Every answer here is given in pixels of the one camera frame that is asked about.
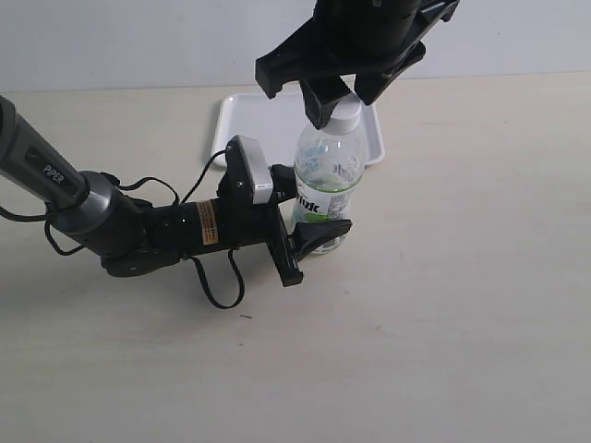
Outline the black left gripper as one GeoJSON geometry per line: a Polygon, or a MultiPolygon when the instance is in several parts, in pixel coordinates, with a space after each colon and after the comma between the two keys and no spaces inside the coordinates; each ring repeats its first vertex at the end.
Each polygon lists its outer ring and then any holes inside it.
{"type": "Polygon", "coordinates": [[[298,285],[303,273],[297,260],[332,252],[353,224],[350,220],[298,222],[290,238],[279,205],[296,198],[296,173],[283,164],[271,166],[271,199],[252,204],[246,166],[233,137],[224,151],[226,171],[217,197],[147,211],[147,234],[154,247],[181,258],[265,244],[283,286],[298,285]]]}

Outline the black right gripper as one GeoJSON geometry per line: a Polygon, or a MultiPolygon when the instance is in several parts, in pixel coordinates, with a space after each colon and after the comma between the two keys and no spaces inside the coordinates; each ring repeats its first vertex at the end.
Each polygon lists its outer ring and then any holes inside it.
{"type": "Polygon", "coordinates": [[[297,81],[305,113],[324,128],[351,90],[371,105],[426,55],[423,38],[452,19],[457,1],[318,1],[313,16],[255,62],[255,80],[273,98],[297,81]]]}

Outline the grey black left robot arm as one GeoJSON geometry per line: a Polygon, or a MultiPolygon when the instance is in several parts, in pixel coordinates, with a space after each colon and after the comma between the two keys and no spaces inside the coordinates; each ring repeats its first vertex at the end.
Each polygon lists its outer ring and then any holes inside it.
{"type": "Polygon", "coordinates": [[[285,286],[303,280],[298,263],[352,227],[349,220],[299,223],[286,230],[280,204],[296,197],[292,168],[266,163],[253,138],[233,137],[216,198],[168,206],[127,195],[108,173],[77,171],[17,111],[1,101],[1,175],[42,200],[38,216],[96,254],[117,278],[142,276],[181,260],[264,244],[285,286]]]}

